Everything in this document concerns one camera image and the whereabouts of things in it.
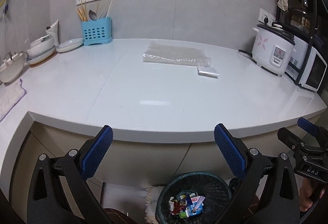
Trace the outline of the right hand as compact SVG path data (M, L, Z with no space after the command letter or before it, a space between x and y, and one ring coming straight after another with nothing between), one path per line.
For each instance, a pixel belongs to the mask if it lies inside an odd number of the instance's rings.
M320 182L303 178L302 186L299 190L300 211L306 212L312 205L313 201L310 198L314 190L319 187Z

